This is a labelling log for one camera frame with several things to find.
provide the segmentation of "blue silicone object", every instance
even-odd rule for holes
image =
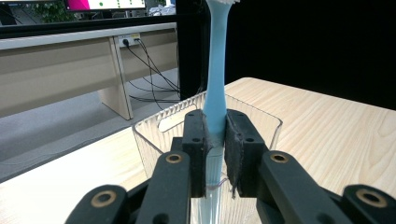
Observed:
[[[227,106],[224,91],[224,64],[228,13],[232,4],[206,1],[211,15],[209,74],[204,104],[212,148],[206,159],[206,198],[200,201],[200,223],[219,223],[221,164]]]

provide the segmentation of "black cable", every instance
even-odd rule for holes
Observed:
[[[171,88],[176,87],[178,89],[178,85],[176,85],[175,83],[173,83],[171,80],[169,80],[167,77],[165,77],[161,72],[160,69],[157,68],[157,66],[155,65],[154,61],[152,61],[152,59],[149,57],[149,53],[147,51],[146,45],[143,43],[143,41],[141,39],[137,39],[137,41],[140,43],[140,46],[143,48],[143,51],[146,52],[148,59],[152,62],[152,64],[154,65],[155,69],[158,71],[158,74],[168,83],[168,85]]]
[[[23,24],[20,20],[18,20],[16,17],[14,17],[14,15],[9,14],[7,11],[3,10],[2,8],[0,8],[0,10],[2,10],[4,13],[6,13],[9,17],[11,17],[14,20],[18,21],[20,24]]]
[[[160,99],[149,99],[149,98],[142,98],[142,97],[136,97],[136,96],[132,96],[129,95],[129,97],[131,97],[132,99],[135,99],[137,101],[141,101],[141,102],[159,102],[159,103],[179,103],[179,100],[160,100]]]
[[[163,110],[163,108],[160,106],[159,103],[178,103],[179,101],[169,101],[169,100],[158,100],[158,99],[156,99],[155,90],[154,90],[154,86],[155,86],[155,85],[154,85],[153,80],[152,80],[152,71],[154,71],[154,72],[156,72],[158,75],[160,75],[160,76],[168,83],[168,85],[172,88],[172,90],[166,89],[167,91],[176,91],[178,97],[180,98],[180,95],[179,95],[180,92],[179,92],[179,90],[178,90],[178,86],[175,85],[171,80],[169,80],[168,78],[166,78],[166,77],[161,73],[161,71],[160,71],[160,70],[158,69],[158,67],[155,65],[154,61],[152,61],[152,59],[149,57],[149,53],[148,53],[147,48],[146,48],[145,44],[143,43],[143,41],[141,41],[140,39],[136,39],[136,40],[139,41],[141,48],[143,49],[143,51],[145,51],[145,53],[146,53],[146,55],[147,55],[147,57],[148,57],[148,62],[147,62],[147,63],[146,63],[143,59],[141,59],[139,56],[137,56],[137,55],[129,48],[129,42],[128,42],[127,40],[123,40],[123,44],[125,45],[125,47],[126,47],[137,59],[139,59],[142,63],[144,63],[144,64],[149,68],[150,81],[146,80],[145,78],[144,78],[144,79],[145,79],[148,83],[151,84],[151,93],[152,93],[152,96],[153,96],[154,99],[138,98],[138,97],[133,97],[132,95],[130,95],[130,97],[133,98],[133,99],[139,100],[139,101],[143,101],[143,102],[155,102],[155,103],[157,104],[157,106],[158,106],[161,110]]]
[[[141,90],[141,91],[149,91],[149,90],[145,90],[145,89],[142,89],[142,88],[140,88],[140,87],[137,87],[134,83],[132,83],[131,81],[129,81],[129,83],[133,86],[133,87],[135,87],[135,88],[137,88],[137,89],[139,89],[139,90]]]

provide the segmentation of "clear plastic container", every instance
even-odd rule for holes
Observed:
[[[147,177],[150,178],[158,158],[170,150],[173,137],[182,137],[184,116],[195,109],[202,109],[205,93],[195,95],[176,105],[136,123],[134,136]],[[276,148],[282,120],[252,105],[226,95],[227,108],[245,113],[270,149]],[[222,168],[219,223],[261,223],[256,211],[256,199],[233,199],[227,180],[225,162]],[[198,223],[197,200],[191,200],[191,223]]]

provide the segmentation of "computer monitor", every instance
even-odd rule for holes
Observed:
[[[67,11],[126,11],[145,9],[145,0],[64,0]]]

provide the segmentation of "wooden table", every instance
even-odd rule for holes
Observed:
[[[277,149],[322,187],[360,183],[396,197],[396,111],[249,77],[226,92],[281,118]],[[91,189],[145,179],[128,128],[1,184],[0,223],[64,223]]]

